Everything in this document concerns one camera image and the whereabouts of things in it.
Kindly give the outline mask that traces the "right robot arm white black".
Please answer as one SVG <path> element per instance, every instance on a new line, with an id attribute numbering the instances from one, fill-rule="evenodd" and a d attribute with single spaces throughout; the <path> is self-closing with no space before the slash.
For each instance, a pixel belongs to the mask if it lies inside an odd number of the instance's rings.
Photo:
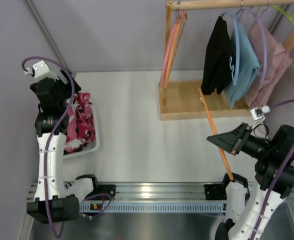
<path id="1" fill-rule="evenodd" d="M 260 239 L 274 211 L 294 187 L 294 127 L 281 125 L 270 141 L 252 131 L 242 123 L 232 131 L 207 137 L 227 153 L 243 152 L 257 160 L 252 191 L 239 174 L 225 181 L 226 212 L 215 233 L 217 240 Z"/>

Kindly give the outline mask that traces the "black trousers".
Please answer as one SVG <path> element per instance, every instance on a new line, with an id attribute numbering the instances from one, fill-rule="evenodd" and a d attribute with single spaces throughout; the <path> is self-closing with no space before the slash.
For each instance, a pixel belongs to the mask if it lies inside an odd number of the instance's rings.
<path id="1" fill-rule="evenodd" d="M 201 90 L 204 95 L 218 95 L 232 82 L 230 63 L 235 54 L 228 34 L 227 22 L 219 16 L 214 25 L 205 53 Z"/>

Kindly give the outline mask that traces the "orange plastic hanger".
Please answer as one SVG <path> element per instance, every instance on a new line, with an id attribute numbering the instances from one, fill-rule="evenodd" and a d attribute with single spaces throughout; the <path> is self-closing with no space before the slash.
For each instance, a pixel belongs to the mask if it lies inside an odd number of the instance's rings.
<path id="1" fill-rule="evenodd" d="M 217 134 L 217 130 L 216 130 L 216 127 L 215 127 L 215 124 L 214 124 L 213 118 L 212 118 L 212 116 L 211 116 L 211 113 L 210 113 L 210 111 L 209 111 L 209 108 L 208 108 L 207 102 L 206 102 L 206 100 L 205 100 L 205 97 L 204 97 L 204 95 L 203 95 L 202 89 L 199 87 L 199 88 L 198 88 L 198 91 L 199 91 L 199 98 L 200 98 L 200 101 L 202 102 L 202 104 L 203 104 L 203 106 L 204 106 L 205 114 L 206 114 L 206 117 L 207 117 L 207 119 L 208 119 L 208 122 L 209 122 L 209 125 L 210 125 L 210 128 L 211 128 L 211 131 L 212 131 L 212 133 L 213 133 L 214 135 L 216 135 L 216 134 Z M 226 173 L 227 173 L 229 179 L 230 179 L 231 181 L 233 181 L 233 180 L 234 180 L 234 175 L 233 175 L 233 173 L 232 173 L 232 170 L 231 170 L 231 168 L 230 168 L 230 165 L 229 165 L 229 163 L 228 163 L 228 160 L 227 160 L 227 157 L 226 157 L 226 155 L 225 155 L 225 153 L 224 153 L 224 150 L 223 150 L 222 148 L 220 148 L 220 147 L 218 148 L 218 150 L 219 150 L 220 156 L 221 156 L 221 158 L 222 158 L 223 164 L 224 164 L 224 166 L 225 166 Z"/>

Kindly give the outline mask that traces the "blue plastic hanger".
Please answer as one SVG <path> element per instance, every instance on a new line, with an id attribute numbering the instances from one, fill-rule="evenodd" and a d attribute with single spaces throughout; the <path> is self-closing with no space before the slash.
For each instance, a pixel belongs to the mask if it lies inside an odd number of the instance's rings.
<path id="1" fill-rule="evenodd" d="M 240 35 L 236 15 L 230 11 L 226 11 L 221 17 L 223 18 L 226 14 L 230 16 L 234 26 L 235 57 L 229 58 L 229 68 L 231 70 L 232 85 L 236 86 L 240 71 Z"/>

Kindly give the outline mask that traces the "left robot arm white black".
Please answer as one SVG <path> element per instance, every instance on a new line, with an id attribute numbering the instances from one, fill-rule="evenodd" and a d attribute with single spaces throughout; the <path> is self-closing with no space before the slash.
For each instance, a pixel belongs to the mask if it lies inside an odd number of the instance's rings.
<path id="1" fill-rule="evenodd" d="M 66 111 L 72 86 L 62 80 L 45 77 L 30 85 L 36 94 L 38 115 L 35 121 L 39 147 L 37 188 L 27 213 L 42 224 L 74 221 L 80 203 L 98 189 L 93 174 L 78 176 L 69 188 L 63 180 L 63 161 L 69 116 Z"/>

